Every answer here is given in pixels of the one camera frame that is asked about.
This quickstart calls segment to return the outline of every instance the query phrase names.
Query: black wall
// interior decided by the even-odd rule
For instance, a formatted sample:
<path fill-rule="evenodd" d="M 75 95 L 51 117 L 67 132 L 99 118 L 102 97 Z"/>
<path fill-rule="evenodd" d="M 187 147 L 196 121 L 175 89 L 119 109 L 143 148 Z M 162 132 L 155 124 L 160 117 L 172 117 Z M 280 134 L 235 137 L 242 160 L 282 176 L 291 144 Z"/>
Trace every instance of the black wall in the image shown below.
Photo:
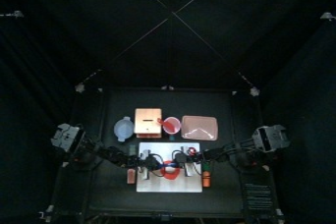
<path fill-rule="evenodd" d="M 283 209 L 294 223 L 336 219 L 336 23 L 326 22 L 268 83 L 268 125 L 288 128 L 292 145 L 278 170 Z"/>
<path fill-rule="evenodd" d="M 0 38 L 0 222 L 11 223 L 48 207 L 50 138 L 68 121 L 75 91 L 20 22 L 0 21 Z"/>

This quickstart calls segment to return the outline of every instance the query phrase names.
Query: small cup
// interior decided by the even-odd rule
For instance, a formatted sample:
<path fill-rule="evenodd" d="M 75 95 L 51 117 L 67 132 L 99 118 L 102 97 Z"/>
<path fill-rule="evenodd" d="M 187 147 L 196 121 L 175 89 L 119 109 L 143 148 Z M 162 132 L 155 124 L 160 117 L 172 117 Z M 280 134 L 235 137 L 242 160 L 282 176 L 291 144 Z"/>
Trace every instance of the small cup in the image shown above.
<path fill-rule="evenodd" d="M 182 122 L 178 118 L 175 117 L 170 117 L 164 120 L 164 122 L 170 122 L 174 125 L 175 131 L 171 132 L 164 126 L 163 126 L 163 130 L 167 134 L 170 134 L 170 140 L 174 140 L 174 135 L 178 134 L 180 132 L 182 129 Z"/>

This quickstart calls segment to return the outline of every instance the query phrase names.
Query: table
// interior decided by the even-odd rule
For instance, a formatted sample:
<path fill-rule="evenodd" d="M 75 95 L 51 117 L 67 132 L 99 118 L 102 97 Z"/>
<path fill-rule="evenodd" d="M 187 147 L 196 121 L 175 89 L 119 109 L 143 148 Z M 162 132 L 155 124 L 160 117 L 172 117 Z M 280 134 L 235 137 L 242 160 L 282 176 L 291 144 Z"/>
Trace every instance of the table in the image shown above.
<path fill-rule="evenodd" d="M 106 146 L 114 145 L 127 153 L 130 145 L 139 147 L 143 140 L 134 135 L 126 142 L 119 142 L 114 127 L 124 116 L 130 116 L 134 121 L 136 108 L 162 108 L 163 118 L 174 116 L 182 119 L 186 115 L 215 117 L 218 140 L 191 140 L 200 143 L 200 149 L 223 147 L 230 142 L 250 139 L 256 128 L 263 125 L 259 100 L 246 90 L 167 91 L 132 88 L 110 88 L 104 89 L 103 93 L 80 94 L 71 123 L 83 124 L 87 135 L 102 140 Z M 170 137 L 163 134 L 163 138 L 156 141 L 170 142 Z M 175 142 L 183 141 L 186 140 L 179 133 Z M 79 185 L 82 190 L 78 192 L 75 190 L 64 193 L 64 189 L 59 190 L 54 202 L 58 202 L 60 195 L 76 194 L 80 199 L 75 201 L 82 204 L 74 211 L 82 211 L 87 216 L 103 213 L 120 216 L 160 216 L 170 213 L 175 217 L 239 218 L 247 213 L 243 211 L 243 177 L 228 163 L 215 163 L 211 187 L 203 188 L 202 193 L 138 193 L 136 185 L 127 183 L 127 169 L 104 160 L 90 171 L 90 187 Z"/>

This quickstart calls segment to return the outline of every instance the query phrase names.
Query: cable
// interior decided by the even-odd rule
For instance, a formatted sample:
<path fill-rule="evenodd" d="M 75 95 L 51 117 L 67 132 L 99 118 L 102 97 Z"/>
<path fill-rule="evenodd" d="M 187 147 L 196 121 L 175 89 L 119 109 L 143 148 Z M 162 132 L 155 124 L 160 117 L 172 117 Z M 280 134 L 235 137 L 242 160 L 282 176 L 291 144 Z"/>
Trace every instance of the cable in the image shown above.
<path fill-rule="evenodd" d="M 158 175 L 154 171 L 150 171 L 156 177 L 164 177 L 164 175 L 162 174 L 162 175 Z"/>
<path fill-rule="evenodd" d="M 180 149 L 174 150 L 174 151 L 172 151 L 172 161 L 174 161 L 174 153 L 175 153 L 175 152 L 182 152 L 183 154 L 186 154 Z"/>
<path fill-rule="evenodd" d="M 198 168 L 196 168 L 195 162 L 194 162 L 194 166 L 195 166 L 195 171 L 198 172 L 198 174 L 199 174 L 200 176 L 203 176 L 203 174 L 199 172 L 199 170 L 198 170 Z"/>

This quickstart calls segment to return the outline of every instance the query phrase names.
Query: red object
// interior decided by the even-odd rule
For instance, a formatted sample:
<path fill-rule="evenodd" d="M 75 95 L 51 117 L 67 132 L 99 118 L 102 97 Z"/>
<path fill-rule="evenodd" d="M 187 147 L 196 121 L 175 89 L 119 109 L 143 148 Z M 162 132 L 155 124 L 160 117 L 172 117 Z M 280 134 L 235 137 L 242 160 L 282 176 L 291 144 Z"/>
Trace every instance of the red object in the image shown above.
<path fill-rule="evenodd" d="M 172 163 L 172 160 L 164 161 L 164 164 L 171 164 L 171 163 Z M 167 172 L 166 172 L 166 167 L 163 167 L 163 168 L 160 169 L 160 172 L 162 172 L 162 174 L 163 174 L 163 177 L 164 177 L 167 180 L 172 180 L 172 181 L 174 181 L 174 180 L 178 178 L 179 174 L 180 174 L 180 168 L 179 168 L 179 167 L 175 167 L 174 173 L 167 173 Z"/>
<path fill-rule="evenodd" d="M 175 126 L 170 122 L 164 122 L 160 118 L 158 118 L 158 122 L 167 128 L 170 132 L 175 132 Z"/>
<path fill-rule="evenodd" d="M 194 156 L 196 154 L 196 149 L 194 147 L 190 147 L 190 155 Z"/>

